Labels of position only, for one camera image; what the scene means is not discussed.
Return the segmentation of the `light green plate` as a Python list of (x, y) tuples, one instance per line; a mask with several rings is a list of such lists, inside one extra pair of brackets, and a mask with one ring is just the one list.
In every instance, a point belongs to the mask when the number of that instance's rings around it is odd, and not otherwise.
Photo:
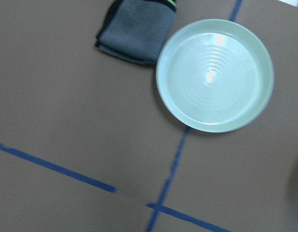
[(205, 19), (164, 45), (156, 66), (158, 93), (169, 112), (204, 132), (240, 129), (268, 105), (274, 70), (261, 40), (240, 24)]

